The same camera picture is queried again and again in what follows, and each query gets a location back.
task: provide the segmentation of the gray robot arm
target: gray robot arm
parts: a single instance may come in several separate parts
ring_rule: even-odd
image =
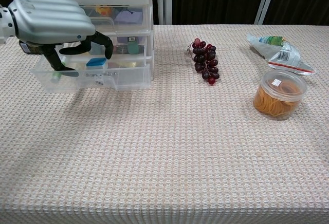
[[[109,37],[96,31],[90,18],[79,4],[70,0],[14,0],[8,8],[0,7],[0,44],[9,36],[39,47],[56,71],[74,70],[65,67],[55,46],[78,42],[74,48],[63,48],[62,54],[80,54],[91,49],[91,42],[105,46],[105,57],[110,59],[113,44]],[[62,73],[76,77],[77,72]]]

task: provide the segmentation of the plastic bag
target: plastic bag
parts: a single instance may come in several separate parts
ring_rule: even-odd
[[[274,69],[286,70],[299,75],[313,75],[316,71],[302,62],[299,51],[285,41],[282,36],[255,37],[247,35],[247,40]]]

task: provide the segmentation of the blue object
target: blue object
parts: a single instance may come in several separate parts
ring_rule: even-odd
[[[87,62],[87,66],[102,66],[106,62],[106,58],[92,58]]]

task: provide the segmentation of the clear plastic packaging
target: clear plastic packaging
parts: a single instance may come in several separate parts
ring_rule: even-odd
[[[278,120],[289,118],[307,91],[306,83],[296,74],[273,70],[265,73],[253,105],[261,113]]]

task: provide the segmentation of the white tablecloth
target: white tablecloth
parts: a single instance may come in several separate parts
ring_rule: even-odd
[[[246,34],[282,35],[319,70],[294,115],[252,106],[270,70]],[[221,80],[195,73],[195,37]],[[0,223],[328,223],[329,27],[155,26],[148,90],[45,94],[38,56],[0,45]]]

